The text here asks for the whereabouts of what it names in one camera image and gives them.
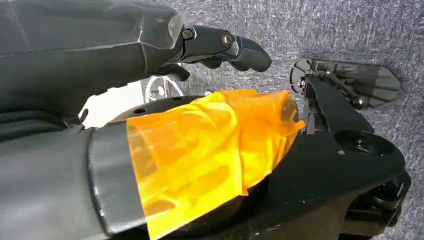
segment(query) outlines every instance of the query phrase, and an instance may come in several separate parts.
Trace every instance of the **circular hole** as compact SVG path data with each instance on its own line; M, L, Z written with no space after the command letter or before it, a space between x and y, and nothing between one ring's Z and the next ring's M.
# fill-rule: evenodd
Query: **circular hole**
M334 138L350 152L362 156L387 156L395 151L390 141L366 131L343 130L337 132Z
M142 114L146 112L146 109L144 108L137 108L136 110L132 111L135 114Z

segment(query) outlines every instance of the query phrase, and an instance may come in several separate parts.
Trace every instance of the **gray band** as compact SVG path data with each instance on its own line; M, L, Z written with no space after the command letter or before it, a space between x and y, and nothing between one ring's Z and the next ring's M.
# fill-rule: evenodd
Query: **gray band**
M109 234L146 223L125 122L94 132L89 149L89 171L98 212Z

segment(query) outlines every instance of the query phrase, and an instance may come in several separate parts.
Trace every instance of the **wheel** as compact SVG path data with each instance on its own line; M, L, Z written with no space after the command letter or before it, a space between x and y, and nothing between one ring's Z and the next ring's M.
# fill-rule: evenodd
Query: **wheel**
M144 102L184 96L176 76L152 76L144 91Z

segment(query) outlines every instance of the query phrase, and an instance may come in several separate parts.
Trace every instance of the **transparent plastic piece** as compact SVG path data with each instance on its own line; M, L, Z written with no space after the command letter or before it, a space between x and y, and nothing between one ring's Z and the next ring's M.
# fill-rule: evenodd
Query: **transparent plastic piece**
M215 92L166 112L127 119L131 159L149 237L166 234L248 195L289 151L289 91Z
M184 17L148 0L0 1L0 55L110 48L172 49Z

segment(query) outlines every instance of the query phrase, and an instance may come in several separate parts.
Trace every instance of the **black mount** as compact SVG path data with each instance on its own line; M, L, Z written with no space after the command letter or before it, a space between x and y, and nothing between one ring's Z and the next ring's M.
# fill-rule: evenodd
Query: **black mount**
M400 150L334 86L305 74L306 127L264 181L164 239L362 240L393 227L411 185ZM161 99L117 118L160 113L200 96ZM115 240L148 239L146 227Z

